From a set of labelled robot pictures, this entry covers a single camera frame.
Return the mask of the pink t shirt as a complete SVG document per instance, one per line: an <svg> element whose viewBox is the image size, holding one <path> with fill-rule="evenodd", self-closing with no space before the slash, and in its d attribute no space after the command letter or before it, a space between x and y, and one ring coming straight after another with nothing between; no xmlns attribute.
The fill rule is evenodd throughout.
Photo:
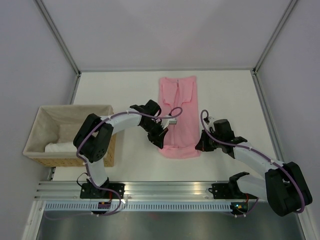
<svg viewBox="0 0 320 240"><path fill-rule="evenodd" d="M197 77L159 79L158 104L161 115L169 113L177 115L182 108L182 113L177 117L175 125L168 126L163 148L159 152L169 159L190 159L201 155L196 150L200 140L199 104Z"/></svg>

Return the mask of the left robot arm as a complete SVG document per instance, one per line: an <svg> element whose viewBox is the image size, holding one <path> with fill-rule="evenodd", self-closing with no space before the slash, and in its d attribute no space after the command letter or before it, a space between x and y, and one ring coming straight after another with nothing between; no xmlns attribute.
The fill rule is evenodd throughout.
<svg viewBox="0 0 320 240"><path fill-rule="evenodd" d="M132 105L124 112L109 116L91 113L86 117L73 140L73 145L76 147L76 156L86 167L89 182L93 184L91 191L94 195L104 198L109 193L103 158L112 136L128 128L141 127L153 145L160 149L164 147L170 120L157 116L160 112L160 106L149 100L145 105Z"/></svg>

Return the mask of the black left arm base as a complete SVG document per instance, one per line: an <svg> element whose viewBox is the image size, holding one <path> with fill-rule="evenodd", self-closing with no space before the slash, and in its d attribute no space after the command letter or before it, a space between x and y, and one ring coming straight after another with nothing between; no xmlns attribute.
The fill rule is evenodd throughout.
<svg viewBox="0 0 320 240"><path fill-rule="evenodd" d="M81 187L81 199L123 199L125 193L124 183L110 182L109 179L99 188L94 187L88 179L84 183L77 179L76 183Z"/></svg>

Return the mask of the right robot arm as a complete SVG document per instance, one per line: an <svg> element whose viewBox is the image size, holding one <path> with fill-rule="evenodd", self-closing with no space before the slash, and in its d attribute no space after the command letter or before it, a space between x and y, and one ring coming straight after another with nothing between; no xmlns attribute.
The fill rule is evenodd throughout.
<svg viewBox="0 0 320 240"><path fill-rule="evenodd" d="M210 192L215 199L254 197L267 201L281 217L301 213L313 202L298 164L292 161L284 163L255 149L244 137L235 136L227 119L205 117L201 124L203 129L196 150L213 152L221 149L224 154L249 166L260 176L242 171L232 175L223 188L212 184Z"/></svg>

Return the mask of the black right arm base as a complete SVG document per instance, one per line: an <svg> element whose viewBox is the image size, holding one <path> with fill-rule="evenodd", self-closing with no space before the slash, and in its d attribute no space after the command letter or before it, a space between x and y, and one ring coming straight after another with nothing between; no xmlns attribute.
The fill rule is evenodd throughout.
<svg viewBox="0 0 320 240"><path fill-rule="evenodd" d="M241 192L237 185L226 182L212 183L208 191L215 200L251 200L257 198L249 193Z"/></svg>

